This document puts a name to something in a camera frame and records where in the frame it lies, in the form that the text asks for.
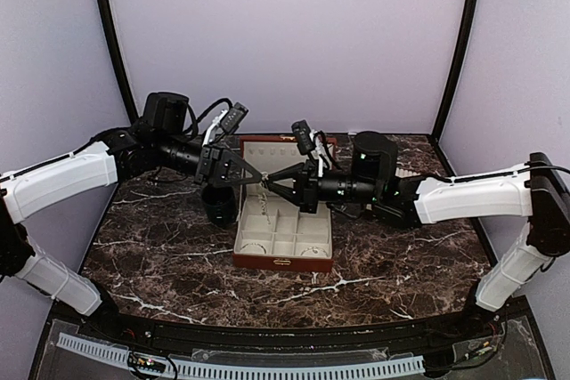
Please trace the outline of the silver necklace green beads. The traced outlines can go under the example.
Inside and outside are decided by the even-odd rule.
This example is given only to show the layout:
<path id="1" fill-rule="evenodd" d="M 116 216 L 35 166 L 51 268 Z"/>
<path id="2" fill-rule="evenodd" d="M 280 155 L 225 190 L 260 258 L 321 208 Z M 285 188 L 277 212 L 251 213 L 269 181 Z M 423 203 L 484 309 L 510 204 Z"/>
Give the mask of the silver necklace green beads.
<path id="1" fill-rule="evenodd" d="M 266 188 L 267 179 L 268 179 L 268 173 L 262 172 L 261 173 L 261 181 L 257 185 L 258 186 L 257 196 L 258 196 L 258 202 L 259 202 L 260 209 L 261 209 L 261 215 L 266 219 L 267 224 L 270 225 L 271 220 L 270 220 L 270 216 L 268 214 L 268 208 L 267 208 L 267 203 L 268 203 L 267 192 L 266 192 L 267 191 L 267 188 Z"/>

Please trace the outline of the dark green cup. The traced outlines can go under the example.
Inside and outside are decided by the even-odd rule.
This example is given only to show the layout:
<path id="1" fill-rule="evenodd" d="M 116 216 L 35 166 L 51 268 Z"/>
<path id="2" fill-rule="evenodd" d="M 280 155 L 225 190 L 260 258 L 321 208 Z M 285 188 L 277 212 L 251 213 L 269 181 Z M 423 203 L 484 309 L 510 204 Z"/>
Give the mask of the dark green cup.
<path id="1" fill-rule="evenodd" d="M 226 228 L 235 223 L 238 208 L 232 188 L 208 185 L 201 192 L 201 201 L 207 218 L 214 225 Z"/>

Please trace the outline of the red wooden jewelry box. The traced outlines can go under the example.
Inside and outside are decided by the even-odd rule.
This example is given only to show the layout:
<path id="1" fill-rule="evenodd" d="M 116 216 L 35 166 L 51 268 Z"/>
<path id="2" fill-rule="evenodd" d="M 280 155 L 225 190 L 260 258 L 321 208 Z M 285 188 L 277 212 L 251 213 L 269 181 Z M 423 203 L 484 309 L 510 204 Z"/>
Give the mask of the red wooden jewelry box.
<path id="1" fill-rule="evenodd" d="M 260 173 L 275 173 L 303 163 L 292 136 L 246 135 L 240 137 L 242 157 Z M 315 214 L 267 190 L 271 224 L 261 215 L 257 184 L 240 188 L 240 213 L 233 248 L 233 264 L 239 268 L 329 272 L 333 266 L 331 212 L 321 202 Z"/>

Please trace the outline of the red jewelry tray cream insert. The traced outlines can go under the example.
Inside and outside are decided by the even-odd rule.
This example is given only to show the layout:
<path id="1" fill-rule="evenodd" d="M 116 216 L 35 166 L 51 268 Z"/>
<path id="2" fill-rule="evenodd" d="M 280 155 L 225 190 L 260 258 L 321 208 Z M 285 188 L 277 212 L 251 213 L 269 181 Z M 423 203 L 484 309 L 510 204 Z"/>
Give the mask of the red jewelry tray cream insert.
<path id="1" fill-rule="evenodd" d="M 422 174 L 403 168 L 397 168 L 395 171 L 395 176 L 399 179 L 410 179 L 418 177 L 421 178 Z"/>

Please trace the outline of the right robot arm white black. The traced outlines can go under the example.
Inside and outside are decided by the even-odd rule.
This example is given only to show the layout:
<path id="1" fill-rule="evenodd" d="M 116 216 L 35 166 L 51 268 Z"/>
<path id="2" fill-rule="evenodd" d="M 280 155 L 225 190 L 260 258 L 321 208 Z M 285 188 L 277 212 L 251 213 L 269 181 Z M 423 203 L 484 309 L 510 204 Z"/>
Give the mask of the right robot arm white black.
<path id="1" fill-rule="evenodd" d="M 461 218 L 519 216 L 519 236 L 472 288 L 467 309 L 454 330 L 472 339 L 537 271 L 569 252 L 569 189 L 563 168 L 536 152 L 524 164 L 495 172 L 442 177 L 396 174 L 398 147 L 373 131 L 353 139 L 349 174 L 325 170 L 307 160 L 269 174 L 265 187 L 313 214 L 321 202 L 369 206 L 380 221 L 402 229 Z"/>

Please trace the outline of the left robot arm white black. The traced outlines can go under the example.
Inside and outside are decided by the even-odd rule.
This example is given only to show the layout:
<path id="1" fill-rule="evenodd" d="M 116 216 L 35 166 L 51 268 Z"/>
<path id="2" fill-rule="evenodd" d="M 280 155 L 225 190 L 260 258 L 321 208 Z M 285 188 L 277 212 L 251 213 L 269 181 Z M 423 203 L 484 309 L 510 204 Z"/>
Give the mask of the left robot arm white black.
<path id="1" fill-rule="evenodd" d="M 218 141 L 235 133 L 248 114 L 230 102 L 213 120 L 200 143 L 199 118 L 187 96 L 151 93 L 141 117 L 92 137 L 84 146 L 42 163 L 1 176 L 1 275 L 26 281 L 49 298 L 91 317 L 92 328 L 107 341 L 126 332 L 101 287 L 46 253 L 23 223 L 31 215 L 88 190 L 134 179 L 165 167 L 193 177 L 198 185 L 232 189 L 260 183 L 262 175 Z"/>

